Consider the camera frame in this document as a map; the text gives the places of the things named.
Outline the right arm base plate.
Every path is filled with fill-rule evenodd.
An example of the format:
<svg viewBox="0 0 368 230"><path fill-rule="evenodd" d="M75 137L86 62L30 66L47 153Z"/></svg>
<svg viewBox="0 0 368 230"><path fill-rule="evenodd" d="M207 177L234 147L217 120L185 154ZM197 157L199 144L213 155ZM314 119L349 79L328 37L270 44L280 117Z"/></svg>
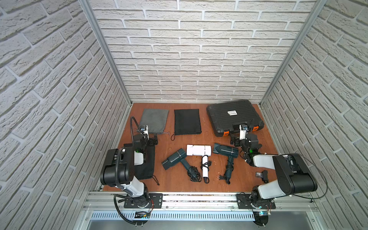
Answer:
<svg viewBox="0 0 368 230"><path fill-rule="evenodd" d="M273 199L261 199L251 193L237 193L236 201L238 209L276 209Z"/></svg>

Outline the black printed drawstring pouch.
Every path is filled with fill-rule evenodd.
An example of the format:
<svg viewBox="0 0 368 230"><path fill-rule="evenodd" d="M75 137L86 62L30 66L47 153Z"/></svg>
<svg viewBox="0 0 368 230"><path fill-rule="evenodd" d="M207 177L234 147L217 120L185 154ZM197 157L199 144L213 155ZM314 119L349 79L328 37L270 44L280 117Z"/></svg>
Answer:
<svg viewBox="0 0 368 230"><path fill-rule="evenodd" d="M144 163L135 165L135 176L138 180L145 180L153 178L155 183L159 186L159 181L154 175L155 169L155 146L148 146L144 154Z"/></svg>

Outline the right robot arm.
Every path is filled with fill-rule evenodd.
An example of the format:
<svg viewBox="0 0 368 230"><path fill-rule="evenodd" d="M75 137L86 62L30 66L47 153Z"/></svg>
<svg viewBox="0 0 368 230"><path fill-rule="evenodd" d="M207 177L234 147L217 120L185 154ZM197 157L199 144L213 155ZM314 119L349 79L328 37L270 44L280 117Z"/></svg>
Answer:
<svg viewBox="0 0 368 230"><path fill-rule="evenodd" d="M255 186L249 196L249 202L255 209L271 209L275 198L314 192L318 183L308 169L302 156L297 153L286 155L269 155L258 152L261 144L256 135L247 133L239 138L232 137L231 144L240 147L242 158L252 167L274 170L277 179L268 181L262 171L263 185Z"/></svg>

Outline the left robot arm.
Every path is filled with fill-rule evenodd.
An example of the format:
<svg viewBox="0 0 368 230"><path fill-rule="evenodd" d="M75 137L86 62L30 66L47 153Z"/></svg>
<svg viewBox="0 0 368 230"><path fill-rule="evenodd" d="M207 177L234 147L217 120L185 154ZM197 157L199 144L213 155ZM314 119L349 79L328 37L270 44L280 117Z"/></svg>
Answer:
<svg viewBox="0 0 368 230"><path fill-rule="evenodd" d="M126 196L119 196L134 207L141 209L154 207L147 185L142 180L154 179L155 146L157 137L149 137L148 126L139 126L134 117L130 118L131 143L119 149L107 151L100 172L100 182L104 186L116 187Z"/></svg>

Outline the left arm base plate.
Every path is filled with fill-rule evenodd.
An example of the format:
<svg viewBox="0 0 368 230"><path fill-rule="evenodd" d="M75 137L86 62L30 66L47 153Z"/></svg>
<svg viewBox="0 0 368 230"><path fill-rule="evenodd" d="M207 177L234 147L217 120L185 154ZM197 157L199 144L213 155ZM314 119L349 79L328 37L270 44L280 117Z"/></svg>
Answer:
<svg viewBox="0 0 368 230"><path fill-rule="evenodd" d="M149 193L140 197L127 198L124 202L125 209L160 209L163 203L162 193Z"/></svg>

